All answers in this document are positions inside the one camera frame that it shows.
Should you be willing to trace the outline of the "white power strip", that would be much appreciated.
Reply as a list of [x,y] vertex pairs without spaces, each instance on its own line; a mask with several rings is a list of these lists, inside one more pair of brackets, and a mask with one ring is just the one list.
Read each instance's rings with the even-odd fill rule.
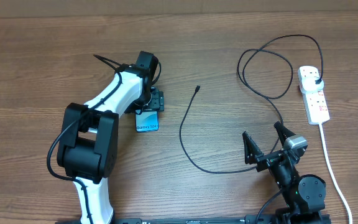
[[[312,66],[301,66],[298,71],[298,79],[300,85],[301,77],[317,77],[320,78],[318,69]],[[330,120],[329,111],[323,89],[321,91],[302,94],[305,105],[308,123],[311,125],[323,124]]]

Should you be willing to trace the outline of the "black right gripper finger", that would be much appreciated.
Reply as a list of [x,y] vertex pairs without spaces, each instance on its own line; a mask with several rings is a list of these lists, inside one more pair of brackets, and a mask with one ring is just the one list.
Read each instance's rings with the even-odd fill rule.
[[293,147],[296,144],[296,134],[277,121],[274,125],[278,138],[283,147]]
[[246,164],[257,163],[257,158],[262,157],[264,155],[263,152],[259,149],[256,142],[251,138],[251,136],[246,131],[242,133],[242,138],[244,142],[245,163]]

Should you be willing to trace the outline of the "Samsung Galaxy smartphone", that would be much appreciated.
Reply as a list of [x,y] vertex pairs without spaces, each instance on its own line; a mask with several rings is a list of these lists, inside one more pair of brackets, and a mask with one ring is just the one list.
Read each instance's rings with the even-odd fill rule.
[[135,128],[138,133],[158,131],[158,113],[153,112],[142,112],[135,116]]

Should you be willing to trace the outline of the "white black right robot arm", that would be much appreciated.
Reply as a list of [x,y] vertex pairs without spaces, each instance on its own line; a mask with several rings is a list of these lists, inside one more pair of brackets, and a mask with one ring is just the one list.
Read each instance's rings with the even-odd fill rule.
[[[274,124],[282,144],[279,151],[264,154],[247,132],[242,133],[245,163],[255,164],[257,172],[268,170],[279,191],[264,203],[256,215],[246,215],[246,223],[330,223],[325,209],[326,183],[317,175],[300,175],[295,167],[306,152],[308,141],[277,121]],[[274,214],[263,215],[264,209],[279,195],[286,203]]]

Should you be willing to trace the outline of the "white charger plug adapter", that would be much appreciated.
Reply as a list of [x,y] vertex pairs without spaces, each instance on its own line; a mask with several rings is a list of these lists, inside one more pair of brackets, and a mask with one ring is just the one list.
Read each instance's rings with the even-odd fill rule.
[[324,88],[324,81],[317,77],[301,77],[300,90],[303,94],[321,91]]

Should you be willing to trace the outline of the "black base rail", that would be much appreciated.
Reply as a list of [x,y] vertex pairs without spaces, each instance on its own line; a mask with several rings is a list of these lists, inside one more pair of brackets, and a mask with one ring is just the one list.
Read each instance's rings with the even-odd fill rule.
[[156,219],[142,220],[140,218],[116,218],[115,224],[274,224],[274,223],[331,223],[329,215],[323,215],[321,220],[312,218],[310,221],[295,218],[294,221],[279,221],[275,215],[261,215],[258,221],[256,215],[246,215],[244,218],[199,218],[199,219]]

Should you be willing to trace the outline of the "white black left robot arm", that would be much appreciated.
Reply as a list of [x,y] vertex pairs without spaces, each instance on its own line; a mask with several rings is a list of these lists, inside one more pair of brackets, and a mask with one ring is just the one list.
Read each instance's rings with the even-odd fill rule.
[[141,51],[135,63],[118,63],[96,56],[114,71],[112,82],[84,104],[70,103],[61,133],[47,154],[47,169],[56,178],[73,182],[81,217],[77,223],[114,223],[108,179],[117,159],[119,119],[164,110],[163,92],[154,85],[161,63]]

